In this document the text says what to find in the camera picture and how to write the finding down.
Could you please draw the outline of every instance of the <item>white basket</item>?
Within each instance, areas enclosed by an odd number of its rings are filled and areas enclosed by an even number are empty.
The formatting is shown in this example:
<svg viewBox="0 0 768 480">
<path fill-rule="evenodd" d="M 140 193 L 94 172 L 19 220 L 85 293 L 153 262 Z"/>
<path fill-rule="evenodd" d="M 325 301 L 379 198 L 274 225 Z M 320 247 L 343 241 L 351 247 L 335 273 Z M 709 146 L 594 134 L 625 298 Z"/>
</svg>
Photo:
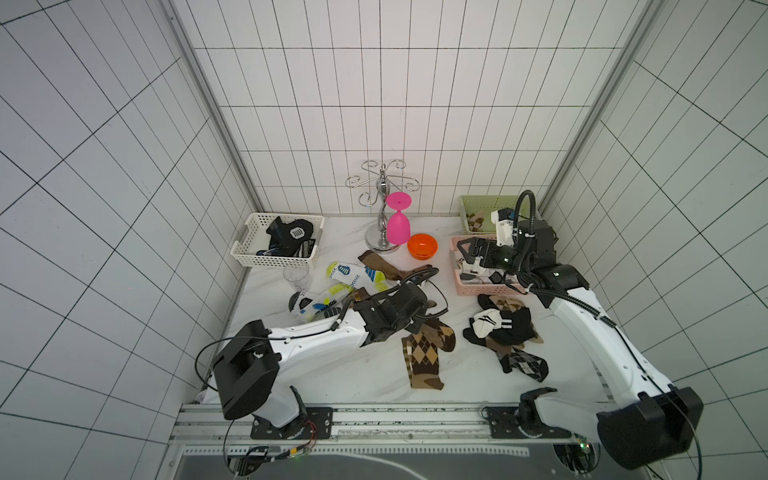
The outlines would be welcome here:
<svg viewBox="0 0 768 480">
<path fill-rule="evenodd" d="M 280 217 L 283 222 L 290 223 L 294 220 L 308 220 L 315 228 L 312 238 L 315 240 L 315 246 L 308 258 L 299 257 L 270 257 L 267 255 L 256 255 L 259 250 L 267 250 L 270 245 L 270 235 L 266 229 L 272 222 Z M 320 215 L 293 215 L 293 214 L 261 214 L 254 213 L 248 216 L 245 224 L 248 227 L 242 243 L 235 240 L 230 254 L 235 257 L 242 266 L 263 266 L 266 268 L 284 268 L 288 265 L 309 265 L 314 268 L 317 263 L 317 254 L 320 246 L 320 237 L 323 235 L 323 225 L 326 218 Z"/>
</svg>

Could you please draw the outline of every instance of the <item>brown argyle sock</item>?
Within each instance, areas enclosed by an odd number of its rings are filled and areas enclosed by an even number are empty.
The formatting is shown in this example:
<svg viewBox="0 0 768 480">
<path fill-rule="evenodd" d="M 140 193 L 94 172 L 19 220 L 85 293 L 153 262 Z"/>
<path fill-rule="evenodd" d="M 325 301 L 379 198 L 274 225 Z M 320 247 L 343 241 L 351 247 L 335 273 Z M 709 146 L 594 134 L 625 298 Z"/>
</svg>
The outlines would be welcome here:
<svg viewBox="0 0 768 480">
<path fill-rule="evenodd" d="M 427 320 L 419 333 L 402 339 L 402 356 L 411 388 L 442 390 L 437 350 L 451 352 L 455 346 L 453 329 L 437 319 Z"/>
</svg>

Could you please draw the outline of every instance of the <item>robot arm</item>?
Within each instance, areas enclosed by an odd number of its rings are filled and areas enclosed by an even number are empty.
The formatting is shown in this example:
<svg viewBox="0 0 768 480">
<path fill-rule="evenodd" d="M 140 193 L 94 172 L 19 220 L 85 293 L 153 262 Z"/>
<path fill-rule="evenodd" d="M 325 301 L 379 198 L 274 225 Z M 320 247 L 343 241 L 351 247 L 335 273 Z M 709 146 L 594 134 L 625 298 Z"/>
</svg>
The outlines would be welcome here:
<svg viewBox="0 0 768 480">
<path fill-rule="evenodd" d="M 272 330 L 261 320 L 247 323 L 213 359 L 224 418 L 254 413 L 289 433 L 300 413 L 300 399 L 288 390 L 290 380 L 399 330 L 417 333 L 431 317 L 418 285 L 437 272 L 433 267 L 412 273 L 350 310 L 346 300 L 338 317 L 324 321 Z"/>
<path fill-rule="evenodd" d="M 524 197 L 531 216 L 519 224 L 515 212 Z M 521 396 L 518 422 L 530 433 L 546 425 L 600 442 L 619 465 L 634 469 L 688 450 L 703 411 L 691 388 L 677 389 L 608 318 L 584 277 L 557 263 L 554 231 L 535 218 L 531 191 L 521 193 L 515 210 L 492 214 L 497 242 L 473 239 L 470 250 L 482 266 L 516 275 L 574 334 L 605 378 L 614 404 L 581 405 L 554 389 Z"/>
<path fill-rule="evenodd" d="M 535 212 L 533 194 L 526 191 L 521 198 L 525 195 Z M 509 211 L 500 212 L 493 215 L 500 230 L 498 242 L 463 240 L 458 247 L 465 261 L 502 268 L 528 285 L 526 293 L 537 295 L 573 332 L 615 401 L 582 405 L 552 388 L 526 392 L 518 407 L 520 427 L 533 435 L 554 426 L 585 436 L 602 443 L 628 469 L 687 451 L 703 410 L 701 399 L 691 388 L 674 387 L 607 317 L 584 277 L 574 267 L 557 263 L 554 231 L 545 221 L 527 219 L 527 225 L 518 228 L 509 220 Z M 429 318 L 418 284 L 435 273 L 437 269 L 419 272 L 356 303 L 349 312 L 343 308 L 339 318 L 271 331 L 260 320 L 245 325 L 214 357 L 224 418 L 254 413 L 277 428 L 290 429 L 299 418 L 301 401 L 287 382 L 401 329 L 418 332 Z"/>
</svg>

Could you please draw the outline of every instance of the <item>tabletop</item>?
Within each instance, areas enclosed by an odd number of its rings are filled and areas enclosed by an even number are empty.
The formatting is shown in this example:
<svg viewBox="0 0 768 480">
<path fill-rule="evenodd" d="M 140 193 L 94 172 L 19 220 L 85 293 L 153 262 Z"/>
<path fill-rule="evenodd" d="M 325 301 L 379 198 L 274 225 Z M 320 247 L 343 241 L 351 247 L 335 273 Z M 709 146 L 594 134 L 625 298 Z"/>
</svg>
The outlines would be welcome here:
<svg viewBox="0 0 768 480">
<path fill-rule="evenodd" d="M 311 292 L 321 293 L 336 281 L 326 277 L 326 268 L 334 261 L 362 265 L 357 257 L 367 250 L 363 235 L 374 221 L 371 217 L 329 217 L 319 245 L 319 256 L 312 272 Z M 518 402 L 520 394 L 542 386 L 555 387 L 574 400 L 605 401 L 607 397 L 592 361 L 570 330 L 536 296 L 517 296 L 531 309 L 531 318 L 543 343 L 526 342 L 525 352 L 547 360 L 549 377 L 539 383 L 522 372 L 502 372 L 495 353 L 471 344 L 462 335 L 469 327 L 468 318 L 482 310 L 476 296 L 459 296 L 452 273 L 453 255 L 449 251 L 452 236 L 462 235 L 458 217 L 412 217 L 412 233 L 428 233 L 437 239 L 439 249 L 430 260 L 411 257 L 406 246 L 382 257 L 401 270 L 430 263 L 440 269 L 432 278 L 445 294 L 449 312 L 441 321 L 452 327 L 456 347 L 452 352 L 439 351 L 439 376 L 442 390 L 412 389 L 400 339 L 401 331 L 385 342 L 372 343 L 356 351 L 339 352 L 339 358 L 320 369 L 301 376 L 294 382 L 305 403 L 383 403 L 383 402 Z M 432 285 L 424 285 L 426 296 L 437 302 L 430 311 L 440 310 L 444 302 Z M 300 325 L 300 319 L 288 311 L 293 289 L 283 279 L 280 269 L 251 269 L 243 286 L 239 303 L 228 327 L 233 336 L 246 323 L 261 319 L 267 328 Z M 217 403 L 209 390 L 205 403 Z"/>
</svg>

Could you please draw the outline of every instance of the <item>orange bowl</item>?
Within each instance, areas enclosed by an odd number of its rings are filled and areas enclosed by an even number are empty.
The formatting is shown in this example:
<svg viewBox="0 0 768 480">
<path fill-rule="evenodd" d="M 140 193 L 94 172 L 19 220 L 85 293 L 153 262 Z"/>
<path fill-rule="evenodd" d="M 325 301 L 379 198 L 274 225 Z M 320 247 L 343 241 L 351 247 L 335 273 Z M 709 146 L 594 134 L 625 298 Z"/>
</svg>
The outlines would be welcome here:
<svg viewBox="0 0 768 480">
<path fill-rule="evenodd" d="M 417 260 L 429 260 L 437 253 L 437 240 L 432 235 L 417 233 L 408 240 L 408 251 Z"/>
</svg>

